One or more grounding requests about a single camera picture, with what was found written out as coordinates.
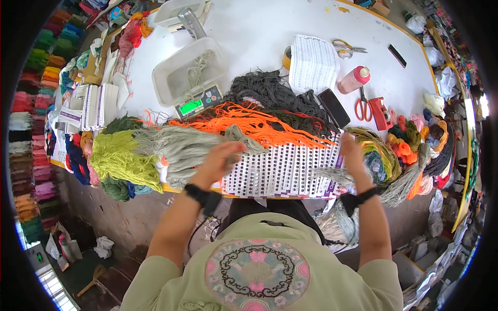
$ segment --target tape roll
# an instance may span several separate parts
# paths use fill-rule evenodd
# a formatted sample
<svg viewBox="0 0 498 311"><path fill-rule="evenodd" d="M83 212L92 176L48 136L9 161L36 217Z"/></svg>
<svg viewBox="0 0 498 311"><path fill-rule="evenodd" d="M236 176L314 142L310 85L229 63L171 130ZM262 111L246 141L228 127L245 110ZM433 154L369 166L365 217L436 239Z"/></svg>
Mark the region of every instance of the tape roll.
<svg viewBox="0 0 498 311"><path fill-rule="evenodd" d="M290 46L288 46L285 51L283 51L282 65L285 69L290 70L290 59L292 54L290 52Z"/></svg>
<svg viewBox="0 0 498 311"><path fill-rule="evenodd" d="M391 121L391 115L389 114L389 112L388 112L388 111L385 111L385 110L384 110L383 112L384 112L384 118L385 118L385 121L386 121L386 122Z"/></svg>

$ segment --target white table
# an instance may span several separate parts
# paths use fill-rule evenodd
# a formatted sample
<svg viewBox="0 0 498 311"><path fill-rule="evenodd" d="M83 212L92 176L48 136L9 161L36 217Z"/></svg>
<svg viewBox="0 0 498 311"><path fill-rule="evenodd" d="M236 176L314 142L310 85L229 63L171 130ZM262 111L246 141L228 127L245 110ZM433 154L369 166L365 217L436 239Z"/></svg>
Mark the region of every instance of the white table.
<svg viewBox="0 0 498 311"><path fill-rule="evenodd" d="M154 24L154 31L142 39L134 49L124 74L129 91L133 92L118 112L121 117L136 115L146 118L145 109L162 111L176 116L172 107L159 105L152 86L152 70L162 60L192 42L186 30L170 33ZM370 68L372 79L365 85L367 99L384 97L384 105L408 119L412 113L422 113L423 94L437 93L432 69L423 46L401 28L385 18L357 5L337 0L212 0L204 30L219 44L230 69L218 80L223 92L230 88L233 78L249 71L273 71L282 67L285 48L292 37L304 34L324 40L343 39L353 46L366 48L368 54L355 53L349 60L340 60L338 81L358 65ZM406 60L403 68L389 52L392 44ZM355 103L360 92L335 95L351 119L350 126L364 126L376 130L375 121L359 121ZM381 137L387 131L379 133Z"/></svg>

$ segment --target cardboard box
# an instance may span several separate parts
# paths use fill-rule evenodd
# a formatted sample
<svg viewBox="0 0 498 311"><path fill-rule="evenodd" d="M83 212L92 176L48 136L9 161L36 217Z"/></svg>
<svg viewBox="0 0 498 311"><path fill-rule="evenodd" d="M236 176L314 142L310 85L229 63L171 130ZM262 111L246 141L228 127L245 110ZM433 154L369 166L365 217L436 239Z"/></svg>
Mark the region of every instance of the cardboard box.
<svg viewBox="0 0 498 311"><path fill-rule="evenodd" d="M104 68L106 66L107 50L111 47L111 36L107 35L107 29L101 34L102 39L102 50L100 52L100 63L99 70L95 74L95 57L92 53L88 56L87 66L83 69L83 78L85 78L84 84L95 84L100 85L102 83L102 77L104 76Z"/></svg>
<svg viewBox="0 0 498 311"><path fill-rule="evenodd" d="M369 10L379 14L380 16L386 17L391 10L384 0L375 0Z"/></svg>

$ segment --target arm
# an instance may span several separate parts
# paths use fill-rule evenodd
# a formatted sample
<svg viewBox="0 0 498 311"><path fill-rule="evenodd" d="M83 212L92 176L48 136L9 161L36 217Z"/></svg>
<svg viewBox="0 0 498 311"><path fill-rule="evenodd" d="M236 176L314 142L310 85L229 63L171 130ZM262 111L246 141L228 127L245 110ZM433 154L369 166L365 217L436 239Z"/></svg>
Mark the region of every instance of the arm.
<svg viewBox="0 0 498 311"><path fill-rule="evenodd" d="M374 187L363 165L363 155L354 137L344 134L341 138L341 154L346 168L355 180L357 192L363 193ZM392 260L389 225L379 196L375 195L360 207L360 267L375 259Z"/></svg>
<svg viewBox="0 0 498 311"><path fill-rule="evenodd" d="M229 141L211 148L206 160L197 174L190 180L191 184L204 191L209 191L211 185L220 180L227 170L232 170L233 164L227 164L227 159L233 154L243 152L245 146L241 142ZM173 205L164 213L152 236L147 257L163 256L182 269L182 257L201 206L182 191Z"/></svg>

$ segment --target black wrist strap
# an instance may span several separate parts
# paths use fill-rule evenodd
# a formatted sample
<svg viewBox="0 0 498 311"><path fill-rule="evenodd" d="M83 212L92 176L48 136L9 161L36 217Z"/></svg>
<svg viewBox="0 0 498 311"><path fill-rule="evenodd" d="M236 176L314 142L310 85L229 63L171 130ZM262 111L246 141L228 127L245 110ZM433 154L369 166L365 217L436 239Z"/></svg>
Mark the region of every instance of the black wrist strap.
<svg viewBox="0 0 498 311"><path fill-rule="evenodd" d="M349 217L353 216L355 208L365 203L366 200L370 199L374 195L379 195L381 193L379 187L373 187L359 195L352 195L350 193L341 194L340 199L344 204L344 209Z"/></svg>
<svg viewBox="0 0 498 311"><path fill-rule="evenodd" d="M194 184L185 186L187 195L201 205L204 209L204 216L212 216L221 201L221 195L214 191L204 191Z"/></svg>

